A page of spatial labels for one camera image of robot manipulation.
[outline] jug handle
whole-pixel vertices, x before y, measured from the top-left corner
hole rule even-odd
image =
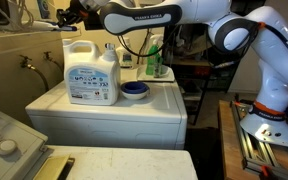
[[[73,53],[74,52],[74,49],[77,48],[77,47],[90,47],[92,50],[91,50],[91,54],[94,55],[97,51],[98,51],[98,47],[95,43],[91,42],[91,41],[82,41],[82,40],[79,40],[79,41],[75,41],[69,51],[70,53]]]

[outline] metal frame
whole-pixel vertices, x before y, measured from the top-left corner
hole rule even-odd
[[[288,170],[282,168],[278,163],[270,144],[259,142],[241,128],[240,120],[243,118],[241,112],[248,112],[249,105],[236,105],[232,101],[231,107],[243,155],[242,165],[244,170],[259,174],[261,166],[265,165],[270,167],[272,172],[280,179],[288,179]]]

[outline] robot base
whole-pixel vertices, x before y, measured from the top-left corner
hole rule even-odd
[[[286,121],[272,121],[256,114],[247,114],[241,127],[257,140],[288,147],[288,124]]]

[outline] green bottle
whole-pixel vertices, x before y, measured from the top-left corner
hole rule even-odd
[[[150,49],[148,50],[148,54],[152,54],[154,52],[157,52],[157,50],[159,49],[158,46],[158,41],[163,41],[163,34],[156,34],[153,35],[151,37],[151,39],[153,39],[153,44],[150,47]],[[161,59],[161,55],[159,53],[155,53],[149,57],[147,57],[147,65],[146,65],[146,75],[149,76],[153,76],[154,75],[154,68],[156,66],[156,64],[159,64],[161,62],[159,62]]]

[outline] dryer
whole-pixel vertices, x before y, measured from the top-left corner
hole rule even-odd
[[[136,70],[123,70],[122,82]],[[147,82],[140,100],[119,95],[111,106],[71,104],[64,82],[26,107],[33,126],[48,143],[66,146],[183,149],[187,113],[176,82]]]

